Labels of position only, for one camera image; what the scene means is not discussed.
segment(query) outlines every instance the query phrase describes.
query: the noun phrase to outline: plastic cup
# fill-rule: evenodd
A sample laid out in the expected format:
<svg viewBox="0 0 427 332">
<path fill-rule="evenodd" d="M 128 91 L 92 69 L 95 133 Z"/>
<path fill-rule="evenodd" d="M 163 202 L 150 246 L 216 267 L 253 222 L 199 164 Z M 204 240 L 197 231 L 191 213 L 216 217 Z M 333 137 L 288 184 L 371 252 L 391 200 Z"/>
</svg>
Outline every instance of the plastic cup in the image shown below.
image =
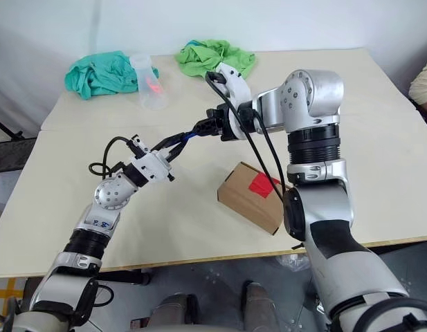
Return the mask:
<svg viewBox="0 0 427 332">
<path fill-rule="evenodd" d="M 153 73 L 150 56 L 135 54 L 129 61 L 138 79 L 140 105 L 151 110 L 165 108 L 168 105 L 167 95 Z"/>
</svg>

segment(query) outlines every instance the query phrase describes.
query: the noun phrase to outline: red tape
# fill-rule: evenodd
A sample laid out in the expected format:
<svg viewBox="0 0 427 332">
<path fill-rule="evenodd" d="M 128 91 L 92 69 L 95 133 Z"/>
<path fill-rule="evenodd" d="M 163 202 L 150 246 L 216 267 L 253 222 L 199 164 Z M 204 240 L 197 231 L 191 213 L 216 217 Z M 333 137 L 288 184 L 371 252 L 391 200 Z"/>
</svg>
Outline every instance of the red tape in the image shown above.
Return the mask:
<svg viewBox="0 0 427 332">
<path fill-rule="evenodd" d="M 275 178 L 272 179 L 275 184 L 280 183 Z M 264 173 L 258 173 L 248 188 L 250 191 L 255 192 L 265 199 L 273 191 L 273 186 L 271 185 L 269 178 Z"/>
</svg>

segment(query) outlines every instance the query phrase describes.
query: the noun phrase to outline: teal cloth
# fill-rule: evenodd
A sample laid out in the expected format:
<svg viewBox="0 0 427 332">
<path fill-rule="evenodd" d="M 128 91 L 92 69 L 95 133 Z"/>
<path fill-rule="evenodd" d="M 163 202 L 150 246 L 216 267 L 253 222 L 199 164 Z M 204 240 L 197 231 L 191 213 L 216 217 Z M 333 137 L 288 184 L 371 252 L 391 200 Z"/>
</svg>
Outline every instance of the teal cloth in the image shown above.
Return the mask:
<svg viewBox="0 0 427 332">
<path fill-rule="evenodd" d="M 226 40 L 192 40 L 175 55 L 179 68 L 189 76 L 205 77 L 220 62 L 236 68 L 244 78 L 255 64 L 255 54 L 233 47 Z"/>
<path fill-rule="evenodd" d="M 158 69 L 153 68 L 155 76 Z M 66 89 L 77 92 L 82 99 L 92 95 L 114 95 L 138 90 L 135 70 L 120 50 L 88 55 L 71 65 L 64 78 Z"/>
</svg>

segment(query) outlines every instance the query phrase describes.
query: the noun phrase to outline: cardboard box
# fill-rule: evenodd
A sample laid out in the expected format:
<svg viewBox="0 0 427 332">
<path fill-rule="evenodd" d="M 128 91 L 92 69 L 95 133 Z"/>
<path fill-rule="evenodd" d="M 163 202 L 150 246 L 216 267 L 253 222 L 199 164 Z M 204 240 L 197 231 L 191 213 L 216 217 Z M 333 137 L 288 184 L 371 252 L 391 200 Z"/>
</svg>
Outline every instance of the cardboard box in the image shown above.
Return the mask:
<svg viewBox="0 0 427 332">
<path fill-rule="evenodd" d="M 279 181 L 275 182 L 281 192 Z M 283 220 L 282 202 L 266 175 L 243 162 L 219 187 L 218 201 L 272 235 Z"/>
</svg>

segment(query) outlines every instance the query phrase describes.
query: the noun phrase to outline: tabletop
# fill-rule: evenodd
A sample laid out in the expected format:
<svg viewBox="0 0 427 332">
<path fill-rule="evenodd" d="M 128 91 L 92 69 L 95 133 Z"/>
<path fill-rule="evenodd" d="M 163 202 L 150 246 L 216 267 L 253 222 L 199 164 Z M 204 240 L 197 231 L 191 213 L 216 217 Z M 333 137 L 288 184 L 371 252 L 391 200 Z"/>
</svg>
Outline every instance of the tabletop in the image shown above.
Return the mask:
<svg viewBox="0 0 427 332">
<path fill-rule="evenodd" d="M 257 93 L 276 86 L 296 68 L 331 69 L 344 79 L 341 156 L 347 159 L 355 239 L 373 246 L 427 239 L 427 126 L 419 114 L 364 50 L 293 54 L 258 53 L 249 85 Z M 160 70 L 165 73 L 169 68 L 161 66 Z M 87 165 L 101 161 L 111 138 L 137 133 L 152 146 L 190 129 L 204 117 L 205 109 L 220 103 L 206 84 L 191 80 L 181 76 L 182 82 L 192 86 L 179 97 L 188 101 L 192 96 L 192 104 L 198 106 L 177 108 L 172 104 L 161 112 L 161 121 L 158 113 L 144 116 L 134 102 L 135 93 L 89 101 L 70 93 L 60 98 L 1 216 L 0 277 L 46 273 L 100 180 L 88 172 Z M 274 174 L 264 138 L 254 136 Z M 271 137 L 280 160 L 287 160 L 286 134 Z M 109 164 L 126 161 L 129 155 L 122 144 L 114 145 Z M 176 180 L 147 184 L 122 211 L 102 270 L 291 252 L 298 242 L 284 227 L 271 236 L 217 202 L 217 188 L 240 161 L 258 167 L 246 141 L 190 140 L 172 163 Z"/>
</svg>

